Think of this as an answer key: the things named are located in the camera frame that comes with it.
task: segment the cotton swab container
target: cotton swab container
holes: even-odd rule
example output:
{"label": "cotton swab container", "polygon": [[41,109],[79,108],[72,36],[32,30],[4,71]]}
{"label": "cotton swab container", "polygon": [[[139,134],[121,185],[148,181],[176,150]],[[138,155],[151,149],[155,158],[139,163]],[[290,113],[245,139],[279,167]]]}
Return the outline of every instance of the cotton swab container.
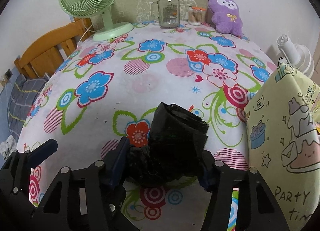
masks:
{"label": "cotton swab container", "polygon": [[198,7],[189,7],[188,23],[193,26],[199,26],[205,20],[206,9]]}

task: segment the red heart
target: red heart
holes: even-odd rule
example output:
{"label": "red heart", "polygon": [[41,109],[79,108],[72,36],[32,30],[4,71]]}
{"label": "red heart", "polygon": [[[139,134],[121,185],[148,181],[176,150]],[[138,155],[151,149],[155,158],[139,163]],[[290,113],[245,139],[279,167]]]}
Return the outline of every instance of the red heart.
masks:
{"label": "red heart", "polygon": [[195,82],[203,81],[203,78],[200,75],[196,75],[196,76],[197,76],[197,78],[196,78]]}

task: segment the yellow bow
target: yellow bow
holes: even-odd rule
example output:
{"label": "yellow bow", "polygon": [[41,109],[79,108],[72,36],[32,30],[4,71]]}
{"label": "yellow bow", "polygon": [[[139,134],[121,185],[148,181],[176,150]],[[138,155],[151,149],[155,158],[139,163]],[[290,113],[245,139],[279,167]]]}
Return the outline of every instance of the yellow bow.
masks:
{"label": "yellow bow", "polygon": [[236,22],[235,19],[237,19],[236,15],[227,14],[227,17],[231,18],[230,22]]}

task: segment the floral tablecloth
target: floral tablecloth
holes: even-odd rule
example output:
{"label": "floral tablecloth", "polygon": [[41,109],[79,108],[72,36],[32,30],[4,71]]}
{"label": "floral tablecloth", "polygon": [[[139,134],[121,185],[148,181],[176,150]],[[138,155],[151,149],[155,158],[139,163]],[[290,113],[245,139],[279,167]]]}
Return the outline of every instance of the floral tablecloth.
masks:
{"label": "floral tablecloth", "polygon": [[[61,167],[76,170],[103,158],[122,136],[147,144],[160,102],[175,103],[210,125],[205,149],[246,170],[244,107],[276,69],[247,37],[214,31],[209,24],[160,29],[134,24],[105,42],[88,39],[58,68],[33,105],[17,149],[34,150],[50,138],[55,154],[32,171],[30,200],[41,201]],[[200,230],[209,203],[196,178],[159,188],[125,183],[125,216],[144,230]],[[228,230],[235,226],[234,191]]]}

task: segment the fan base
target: fan base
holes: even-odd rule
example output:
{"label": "fan base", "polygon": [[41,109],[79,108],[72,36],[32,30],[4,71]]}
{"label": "fan base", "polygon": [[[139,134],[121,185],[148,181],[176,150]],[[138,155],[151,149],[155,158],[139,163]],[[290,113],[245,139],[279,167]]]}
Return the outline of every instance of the fan base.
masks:
{"label": "fan base", "polygon": [[120,35],[130,32],[133,28],[134,26],[128,22],[116,23],[113,24],[113,29],[106,30],[105,28],[103,28],[97,31],[93,36],[93,40],[95,42],[101,42],[116,38]]}

